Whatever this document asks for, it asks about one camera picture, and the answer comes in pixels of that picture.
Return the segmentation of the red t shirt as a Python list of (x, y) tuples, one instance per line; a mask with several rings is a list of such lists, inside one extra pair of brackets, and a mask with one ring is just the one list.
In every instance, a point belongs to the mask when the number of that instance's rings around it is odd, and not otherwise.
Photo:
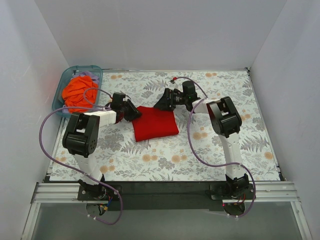
[(142, 115), (132, 121), (136, 142), (175, 136), (179, 129), (172, 111), (162, 111), (154, 107), (139, 106)]

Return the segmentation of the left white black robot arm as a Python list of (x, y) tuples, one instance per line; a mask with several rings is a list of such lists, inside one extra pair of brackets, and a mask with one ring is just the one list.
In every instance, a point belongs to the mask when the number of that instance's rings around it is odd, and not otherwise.
[(107, 194), (105, 186), (93, 181), (104, 180), (94, 151), (98, 145), (98, 136), (103, 127), (117, 124), (121, 120), (131, 122), (142, 116), (130, 99), (126, 100), (124, 93), (116, 92), (112, 101), (100, 110), (93, 112), (74, 112), (67, 124), (62, 145), (75, 158), (79, 169), (84, 173), (84, 179), (78, 183), (84, 191), (94, 199), (102, 199)]

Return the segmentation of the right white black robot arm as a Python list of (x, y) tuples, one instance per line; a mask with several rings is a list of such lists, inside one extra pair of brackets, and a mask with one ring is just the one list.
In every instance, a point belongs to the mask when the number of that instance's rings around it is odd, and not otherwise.
[[(210, 100), (206, 94), (204, 95), (205, 98), (200, 98), (196, 92), (196, 87), (200, 85), (188, 77), (184, 79), (186, 81), (182, 83), (182, 91), (176, 88), (166, 88), (154, 108), (161, 111), (173, 111), (176, 106), (184, 105), (189, 111), (187, 137), (193, 155), (199, 162), (208, 167), (225, 167), (226, 193), (223, 192), (223, 195), (232, 197), (244, 196), (245, 191), (250, 186), (249, 177), (251, 173), (242, 164), (243, 159), (239, 144), (242, 119), (232, 99), (227, 96), (217, 100)], [(193, 114), (207, 114), (209, 116), (211, 126), (222, 143), (225, 157), (224, 164), (209, 164), (197, 155), (191, 142), (190, 133)]]

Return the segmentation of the teal plastic bin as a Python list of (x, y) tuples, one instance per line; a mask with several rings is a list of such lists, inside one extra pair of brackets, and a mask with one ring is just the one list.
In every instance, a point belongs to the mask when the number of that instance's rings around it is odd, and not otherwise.
[(93, 108), (98, 104), (99, 89), (102, 85), (103, 71), (99, 66), (72, 66), (66, 69), (60, 78), (52, 102), (52, 109), (71, 107), (57, 112), (69, 118), (77, 111), (75, 107)]

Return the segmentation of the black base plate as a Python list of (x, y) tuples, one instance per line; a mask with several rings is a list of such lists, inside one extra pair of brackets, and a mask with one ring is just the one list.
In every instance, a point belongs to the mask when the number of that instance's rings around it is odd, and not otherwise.
[(232, 187), (226, 181), (110, 181), (93, 186), (79, 181), (77, 200), (105, 204), (109, 211), (210, 210), (241, 215), (254, 187)]

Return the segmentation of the aluminium frame rail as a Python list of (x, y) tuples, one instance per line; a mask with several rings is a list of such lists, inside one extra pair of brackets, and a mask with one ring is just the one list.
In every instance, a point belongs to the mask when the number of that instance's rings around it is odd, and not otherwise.
[[(293, 209), (298, 229), (304, 240), (312, 239), (307, 221), (301, 206), (301, 199), (291, 181), (257, 181), (253, 185), (253, 199), (245, 203), (290, 203)], [(83, 203), (97, 205), (95, 203), (78, 200), (80, 184), (76, 182), (45, 182), (37, 183), (31, 199), (31, 208), (22, 233), (23, 239), (30, 239), (41, 204), (71, 204)]]

